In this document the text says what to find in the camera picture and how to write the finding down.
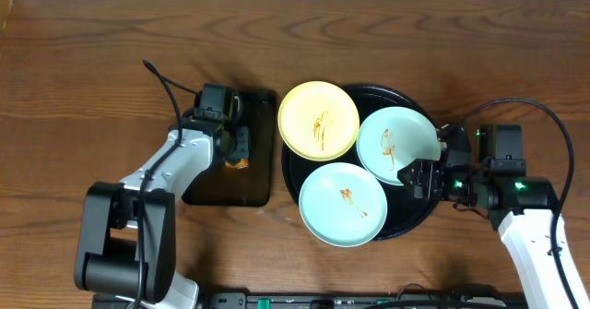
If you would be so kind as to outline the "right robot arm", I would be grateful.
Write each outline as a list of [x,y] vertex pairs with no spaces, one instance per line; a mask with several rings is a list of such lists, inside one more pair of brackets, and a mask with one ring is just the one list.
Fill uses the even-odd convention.
[[526,173],[522,129],[483,125],[471,146],[455,129],[439,160],[416,159],[397,174],[417,199],[451,201],[459,210],[486,210],[516,267],[531,308],[586,308],[589,297],[573,262],[550,181]]

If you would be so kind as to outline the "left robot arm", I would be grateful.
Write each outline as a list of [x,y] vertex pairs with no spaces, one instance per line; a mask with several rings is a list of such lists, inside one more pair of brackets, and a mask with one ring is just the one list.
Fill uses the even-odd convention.
[[87,191],[74,280],[131,308],[194,308],[199,287],[176,270],[176,205],[211,165],[249,155],[250,131],[185,120],[120,182]]

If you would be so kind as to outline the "green and orange sponge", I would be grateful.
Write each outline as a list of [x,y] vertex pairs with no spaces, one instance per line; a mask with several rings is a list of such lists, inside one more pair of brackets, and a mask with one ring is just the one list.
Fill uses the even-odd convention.
[[230,160],[225,162],[225,167],[231,169],[244,169],[249,167],[249,160],[247,158],[241,158],[238,160]]

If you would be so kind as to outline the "yellow plate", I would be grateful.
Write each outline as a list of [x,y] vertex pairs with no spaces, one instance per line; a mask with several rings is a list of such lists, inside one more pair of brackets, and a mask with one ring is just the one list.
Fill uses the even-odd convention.
[[344,155],[354,145],[360,115],[355,102],[339,86],[308,81],[284,97],[277,125],[284,143],[296,155],[328,161]]

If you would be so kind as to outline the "light blue plate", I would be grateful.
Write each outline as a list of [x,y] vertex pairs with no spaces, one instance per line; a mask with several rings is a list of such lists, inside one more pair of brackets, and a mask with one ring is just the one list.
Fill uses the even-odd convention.
[[303,223],[319,240],[355,247],[373,240],[387,217],[382,185],[360,166],[333,162],[313,171],[299,193]]
[[421,113],[394,106],[370,114],[356,140],[361,165],[379,181],[401,185],[397,172],[416,159],[439,160],[435,126]]

